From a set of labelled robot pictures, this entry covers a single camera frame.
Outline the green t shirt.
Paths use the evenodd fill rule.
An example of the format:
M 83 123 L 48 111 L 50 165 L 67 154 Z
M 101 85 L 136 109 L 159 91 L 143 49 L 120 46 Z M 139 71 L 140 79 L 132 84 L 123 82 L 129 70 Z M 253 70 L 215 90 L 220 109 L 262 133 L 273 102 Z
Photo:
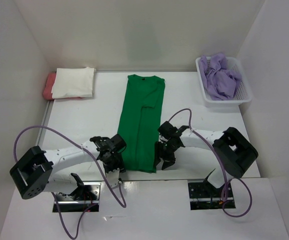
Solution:
M 127 77 L 117 133 L 126 142 L 122 159 L 127 171 L 155 173 L 155 143 L 159 140 L 165 80 L 158 76 Z

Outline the cream white t shirt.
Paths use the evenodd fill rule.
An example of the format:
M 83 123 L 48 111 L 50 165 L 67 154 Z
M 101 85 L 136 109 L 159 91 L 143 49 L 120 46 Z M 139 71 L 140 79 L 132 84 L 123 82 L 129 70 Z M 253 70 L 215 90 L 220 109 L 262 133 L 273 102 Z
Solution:
M 96 69 L 91 67 L 57 68 L 52 98 L 92 98 L 95 72 Z

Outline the purple t shirt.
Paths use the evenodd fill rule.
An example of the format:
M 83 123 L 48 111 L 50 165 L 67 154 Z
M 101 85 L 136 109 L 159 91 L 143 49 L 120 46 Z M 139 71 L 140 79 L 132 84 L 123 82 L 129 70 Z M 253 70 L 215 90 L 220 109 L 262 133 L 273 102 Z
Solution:
M 229 101 L 235 97 L 243 78 L 239 72 L 228 69 L 223 53 L 212 55 L 210 59 L 202 55 L 198 66 L 202 71 L 202 85 L 213 101 Z

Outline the red t shirt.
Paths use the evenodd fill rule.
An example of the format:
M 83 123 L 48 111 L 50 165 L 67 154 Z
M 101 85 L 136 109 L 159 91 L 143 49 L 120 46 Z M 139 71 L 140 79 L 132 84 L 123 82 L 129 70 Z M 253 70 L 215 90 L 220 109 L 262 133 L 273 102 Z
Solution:
M 52 72 L 47 76 L 42 95 L 46 100 L 76 99 L 82 98 L 86 90 L 88 89 L 81 81 L 75 82 L 64 76 L 57 77 L 57 73 Z

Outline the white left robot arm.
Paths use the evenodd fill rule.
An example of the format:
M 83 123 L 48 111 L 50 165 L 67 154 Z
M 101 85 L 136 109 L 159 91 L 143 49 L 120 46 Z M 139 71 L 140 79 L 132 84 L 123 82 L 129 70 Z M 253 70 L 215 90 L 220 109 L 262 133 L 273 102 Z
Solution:
M 101 170 L 113 189 L 119 185 L 119 175 L 125 171 L 122 151 L 127 144 L 116 134 L 95 136 L 79 146 L 56 150 L 31 147 L 9 171 L 22 199 L 28 200 L 42 192 L 60 192 L 78 200 L 84 195 L 85 184 L 77 173 L 60 176 L 58 172 L 91 162 Z

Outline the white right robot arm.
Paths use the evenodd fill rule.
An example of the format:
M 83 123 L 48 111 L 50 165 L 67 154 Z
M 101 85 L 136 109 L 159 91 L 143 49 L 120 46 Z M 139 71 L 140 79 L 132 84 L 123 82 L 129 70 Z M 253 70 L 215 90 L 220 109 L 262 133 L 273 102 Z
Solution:
M 154 167 L 160 162 L 163 162 L 162 170 L 173 166 L 179 148 L 206 149 L 215 154 L 219 168 L 205 178 L 203 185 L 210 197 L 216 196 L 226 182 L 243 177 L 259 156 L 256 148 L 234 127 L 224 131 L 199 131 L 188 125 L 177 128 L 165 121 L 158 132 L 162 140 L 154 144 Z

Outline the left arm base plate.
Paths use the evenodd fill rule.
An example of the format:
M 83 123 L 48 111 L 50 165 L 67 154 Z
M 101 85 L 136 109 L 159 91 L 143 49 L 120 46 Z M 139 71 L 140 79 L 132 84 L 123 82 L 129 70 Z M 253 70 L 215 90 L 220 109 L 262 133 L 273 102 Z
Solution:
M 84 182 L 85 189 L 82 195 L 75 197 L 74 195 L 56 193 L 56 199 L 62 213 L 82 213 L 98 212 L 100 201 L 101 182 Z

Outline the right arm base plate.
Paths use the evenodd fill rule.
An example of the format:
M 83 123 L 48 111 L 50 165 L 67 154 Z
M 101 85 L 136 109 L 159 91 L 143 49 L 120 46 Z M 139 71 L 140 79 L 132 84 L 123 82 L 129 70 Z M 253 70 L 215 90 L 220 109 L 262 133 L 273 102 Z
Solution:
M 223 187 L 214 188 L 208 182 L 201 180 L 189 181 L 187 186 L 191 211 L 222 209 Z

